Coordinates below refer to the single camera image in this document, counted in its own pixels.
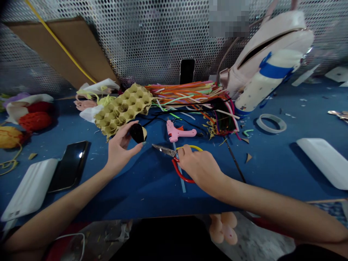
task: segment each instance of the black smartphone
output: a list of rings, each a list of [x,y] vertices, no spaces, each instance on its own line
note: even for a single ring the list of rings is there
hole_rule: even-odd
[[[81,180],[88,141],[69,144],[58,162],[47,193],[69,189]]]
[[[195,74],[195,60],[184,59],[180,63],[180,84],[186,84],[193,82],[193,76]]]

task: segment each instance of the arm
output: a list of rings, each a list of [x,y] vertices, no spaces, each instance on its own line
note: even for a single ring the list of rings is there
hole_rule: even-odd
[[[142,143],[127,150],[131,139],[127,132],[137,122],[133,121],[124,125],[110,140],[108,162],[101,171],[25,223],[5,242],[5,251],[12,253],[13,256],[35,252],[36,256],[42,257],[47,246],[67,228],[88,202],[122,170],[130,158],[141,150]],[[34,257],[32,260],[40,260],[41,257]]]
[[[348,230],[328,213],[226,176],[209,152],[192,152],[185,145],[178,154],[180,167],[211,196],[268,219],[297,241],[319,245],[348,258]]]

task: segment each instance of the yellow scissors handle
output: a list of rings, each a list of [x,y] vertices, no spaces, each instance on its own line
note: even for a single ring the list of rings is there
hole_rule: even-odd
[[[203,151],[200,147],[197,147],[197,146],[195,146],[195,145],[189,145],[189,146],[190,146],[190,148],[192,148],[192,149],[196,149],[196,150],[198,150],[198,151]]]

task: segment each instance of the hand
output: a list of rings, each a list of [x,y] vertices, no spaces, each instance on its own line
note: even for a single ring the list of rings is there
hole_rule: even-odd
[[[132,121],[123,125],[116,135],[109,141],[108,162],[104,168],[113,175],[117,175],[143,146],[143,143],[139,143],[133,149],[127,150],[129,141],[132,138],[128,134],[128,131],[132,125],[138,122],[139,121]]]
[[[213,155],[208,151],[192,152],[189,145],[178,150],[179,166],[209,195],[219,198],[228,176],[223,174]]]

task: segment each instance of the scissors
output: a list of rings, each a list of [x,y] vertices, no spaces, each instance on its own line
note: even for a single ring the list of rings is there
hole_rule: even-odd
[[[180,173],[178,165],[177,165],[177,162],[180,162],[180,160],[176,157],[176,154],[177,154],[176,151],[171,150],[171,149],[166,148],[166,147],[163,147],[163,146],[156,145],[156,144],[152,144],[152,146],[155,147],[156,149],[158,149],[159,151],[163,152],[164,154],[167,154],[167,155],[173,157],[173,159],[171,161],[172,161],[172,163],[174,165],[174,168],[175,168],[175,170],[176,170],[176,172],[177,172],[177,174],[179,175],[180,178],[182,178],[184,181],[186,181],[188,183],[195,183],[193,181],[193,179],[185,178]],[[190,148],[196,149],[198,151],[203,151],[200,147],[197,147],[197,146],[194,146],[194,145],[189,145],[189,146],[190,146]]]

